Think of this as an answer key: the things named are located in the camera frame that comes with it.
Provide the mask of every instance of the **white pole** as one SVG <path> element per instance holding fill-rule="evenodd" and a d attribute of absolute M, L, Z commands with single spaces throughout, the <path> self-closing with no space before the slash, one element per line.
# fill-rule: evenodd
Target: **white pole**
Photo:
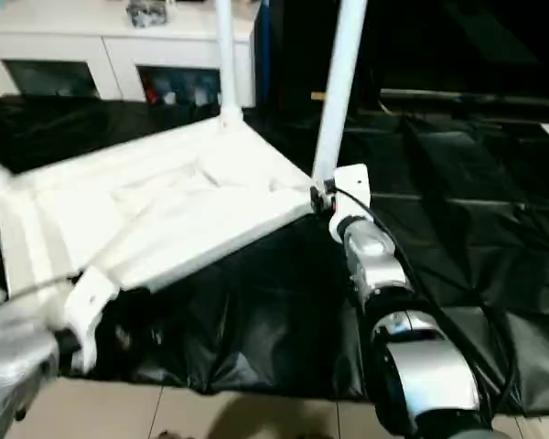
<path fill-rule="evenodd" d="M 313 165 L 313 179 L 318 183 L 332 178 L 338 163 L 367 3 L 368 0 L 342 0 L 339 9 L 326 102 Z"/>
<path fill-rule="evenodd" d="M 236 103 L 231 0 L 216 0 L 216 9 L 220 44 L 221 119 L 226 124 L 232 119 L 242 119 L 242 111 Z"/>

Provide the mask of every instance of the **black tarp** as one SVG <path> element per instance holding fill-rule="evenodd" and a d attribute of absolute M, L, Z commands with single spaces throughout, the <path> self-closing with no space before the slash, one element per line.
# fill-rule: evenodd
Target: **black tarp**
<path fill-rule="evenodd" d="M 2 100 L 0 162 L 21 172 L 209 113 L 138 103 Z M 290 123 L 259 113 L 246 119 L 310 171 L 317 119 Z M 474 347 L 490 396 L 501 386 L 508 360 L 482 303 L 503 316 L 518 356 L 516 388 L 503 410 L 549 414 L 546 132 L 527 124 L 352 119 L 339 161 L 368 166 L 373 208 L 426 291 Z M 315 216 L 158 294 L 122 294 L 107 306 L 97 337 L 91 378 L 98 380 L 205 393 L 367 397 L 363 336 L 342 250 Z"/>

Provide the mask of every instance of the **glass cabinet door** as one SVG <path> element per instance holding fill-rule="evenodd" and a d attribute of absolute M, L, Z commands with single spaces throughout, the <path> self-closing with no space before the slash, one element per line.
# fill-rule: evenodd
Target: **glass cabinet door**
<path fill-rule="evenodd" d="M 86 62 L 5 59 L 20 94 L 100 97 Z"/>
<path fill-rule="evenodd" d="M 150 103 L 167 105 L 217 105 L 221 100 L 217 69 L 137 66 Z"/>

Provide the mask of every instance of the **white cabinet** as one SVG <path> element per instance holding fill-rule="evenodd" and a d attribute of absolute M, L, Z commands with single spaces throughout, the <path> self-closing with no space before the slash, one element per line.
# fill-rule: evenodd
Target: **white cabinet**
<path fill-rule="evenodd" d="M 26 69 L 25 64 L 33 68 Z M 41 68 L 51 75 L 75 70 L 79 77 L 92 81 L 102 99 L 122 97 L 100 37 L 0 34 L 0 96 L 24 93 L 25 86 L 32 88 L 31 70 Z"/>
<path fill-rule="evenodd" d="M 194 90 L 199 98 L 196 103 L 207 102 L 204 85 L 209 83 L 211 91 L 219 88 L 219 80 L 213 79 L 220 66 L 214 0 L 169 5 L 167 23 L 145 29 L 132 26 L 125 8 L 125 1 L 110 0 L 6 2 L 0 9 L 0 95 L 88 94 L 145 101 L 153 94 L 150 83 L 147 92 L 143 86 L 143 71 L 148 69 L 149 76 L 170 78 L 164 81 L 172 81 L 176 94 L 180 84 L 187 83 L 188 94 Z M 233 0 L 236 85 L 243 107 L 256 104 L 254 37 L 259 9 L 260 2 Z M 73 80 L 59 84 L 66 72 L 80 83 L 81 93 L 73 92 Z M 85 92 L 84 82 L 91 84 L 92 94 Z M 37 92 L 39 83 L 46 92 Z"/>

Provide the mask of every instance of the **beige floor tile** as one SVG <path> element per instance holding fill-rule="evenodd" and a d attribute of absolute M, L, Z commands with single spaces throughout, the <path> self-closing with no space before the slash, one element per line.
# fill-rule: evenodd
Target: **beige floor tile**
<path fill-rule="evenodd" d="M 494 418 L 494 421 L 492 421 L 492 428 L 505 433 L 511 439 L 522 439 L 521 430 L 519 429 L 516 418 L 497 416 Z"/>
<path fill-rule="evenodd" d="M 341 439 L 393 438 L 378 422 L 373 405 L 340 402 L 338 407 Z"/>
<path fill-rule="evenodd" d="M 341 439 L 392 439 L 376 418 L 374 406 L 341 402 L 339 406 L 339 432 Z M 511 439 L 522 439 L 514 418 L 498 416 L 492 423 L 494 430 L 506 433 Z"/>
<path fill-rule="evenodd" d="M 57 380 L 6 439 L 146 439 L 160 387 Z"/>
<path fill-rule="evenodd" d="M 524 439 L 549 439 L 549 417 L 519 420 Z"/>
<path fill-rule="evenodd" d="M 224 392 L 200 396 L 163 389 L 152 437 L 169 431 L 193 439 L 295 439 L 300 434 L 338 438 L 335 402 Z"/>

